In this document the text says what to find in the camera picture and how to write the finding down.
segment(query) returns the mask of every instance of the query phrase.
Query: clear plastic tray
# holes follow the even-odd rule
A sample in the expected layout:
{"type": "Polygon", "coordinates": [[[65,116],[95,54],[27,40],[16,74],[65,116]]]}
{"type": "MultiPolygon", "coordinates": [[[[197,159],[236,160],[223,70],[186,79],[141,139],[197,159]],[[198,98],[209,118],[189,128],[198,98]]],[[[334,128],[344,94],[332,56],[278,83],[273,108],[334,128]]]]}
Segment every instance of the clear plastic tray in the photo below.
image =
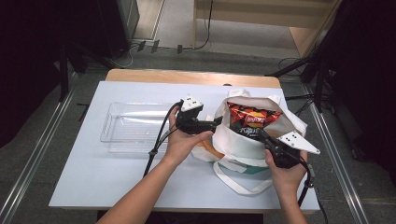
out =
{"type": "MultiPolygon", "coordinates": [[[[166,113],[171,105],[148,103],[112,103],[108,109],[101,141],[110,152],[144,154],[153,149],[166,113]]],[[[169,128],[168,120],[163,133],[169,128]]],[[[159,154],[166,150],[167,140],[159,154]]]]}

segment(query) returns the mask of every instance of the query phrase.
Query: person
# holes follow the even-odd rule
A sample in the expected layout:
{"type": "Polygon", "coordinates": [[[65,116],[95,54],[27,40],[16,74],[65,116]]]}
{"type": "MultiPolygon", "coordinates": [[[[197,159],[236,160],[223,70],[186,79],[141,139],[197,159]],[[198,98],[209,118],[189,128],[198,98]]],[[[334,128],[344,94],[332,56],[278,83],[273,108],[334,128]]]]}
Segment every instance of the person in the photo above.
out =
{"type": "MultiPolygon", "coordinates": [[[[178,110],[176,106],[169,115],[169,127],[173,129],[178,110]]],[[[171,131],[174,132],[169,135],[168,146],[160,162],[110,208],[97,221],[98,224],[145,223],[172,173],[198,143],[213,135],[210,131],[196,135],[180,130],[171,131]]],[[[301,154],[306,160],[306,152],[301,154]]],[[[290,169],[277,168],[268,149],[265,150],[265,158],[273,174],[274,187],[286,223],[306,223],[297,202],[297,188],[304,177],[305,168],[300,164],[290,169]]]]}

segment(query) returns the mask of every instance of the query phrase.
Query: gray floor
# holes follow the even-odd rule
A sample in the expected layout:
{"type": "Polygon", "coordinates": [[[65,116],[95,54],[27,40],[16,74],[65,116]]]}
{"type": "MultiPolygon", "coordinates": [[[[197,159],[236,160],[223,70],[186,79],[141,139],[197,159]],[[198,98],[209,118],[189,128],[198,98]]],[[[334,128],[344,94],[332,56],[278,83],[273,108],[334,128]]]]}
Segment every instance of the gray floor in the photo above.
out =
{"type": "MultiPolygon", "coordinates": [[[[174,48],[175,43],[181,43],[172,42],[175,39],[170,39],[172,36],[167,38],[166,35],[161,35],[161,27],[159,29],[157,37],[161,39],[163,47],[171,46],[171,48],[174,48]]],[[[133,49],[131,51],[133,62],[128,68],[224,72],[252,76],[271,74],[279,69],[282,58],[293,58],[297,57],[298,54],[296,49],[293,48],[292,41],[290,42],[290,34],[285,29],[275,27],[267,27],[267,29],[277,30],[277,34],[283,36],[282,38],[274,38],[273,35],[272,37],[265,36],[263,39],[266,42],[262,43],[262,46],[270,49],[249,47],[248,45],[256,43],[254,39],[249,39],[246,42],[241,40],[238,43],[242,44],[236,47],[233,43],[221,44],[221,41],[227,43],[227,41],[230,42],[233,39],[222,40],[226,35],[216,35],[216,29],[213,29],[213,38],[208,49],[200,51],[184,50],[181,54],[177,54],[176,49],[161,48],[156,53],[150,53],[150,46],[139,52],[133,49]]],[[[199,36],[199,40],[205,40],[205,35],[199,36]]],[[[89,63],[88,70],[85,74],[78,74],[70,104],[55,134],[49,141],[46,153],[37,167],[32,182],[24,193],[11,223],[93,223],[95,221],[95,211],[62,210],[48,207],[56,182],[64,168],[81,125],[79,119],[83,114],[84,106],[78,105],[78,103],[90,103],[98,82],[104,80],[108,72],[106,68],[92,59],[87,58],[87,62],[89,63]]],[[[129,64],[131,57],[126,53],[116,62],[121,65],[129,64]]],[[[280,67],[292,62],[293,60],[282,61],[280,67]]],[[[280,81],[285,96],[304,94],[304,88],[299,78],[283,76],[280,81]]],[[[58,87],[48,95],[42,105],[29,118],[18,136],[11,143],[0,148],[0,204],[6,201],[9,191],[34,152],[36,143],[58,106],[59,94],[58,87]]],[[[288,107],[291,112],[295,112],[304,103],[304,100],[289,101],[288,107]]],[[[327,110],[323,111],[323,116],[370,222],[396,223],[396,216],[392,213],[396,209],[396,188],[391,184],[388,173],[375,163],[355,161],[336,116],[327,110]]],[[[308,124],[306,139],[320,148],[322,152],[319,156],[311,156],[309,160],[317,175],[315,191],[324,206],[329,223],[355,223],[340,179],[334,170],[311,110],[306,109],[300,118],[308,124]]],[[[264,215],[264,223],[280,223],[280,219],[279,214],[264,215]]],[[[307,219],[309,223],[324,223],[320,211],[307,215],[307,219]]]]}

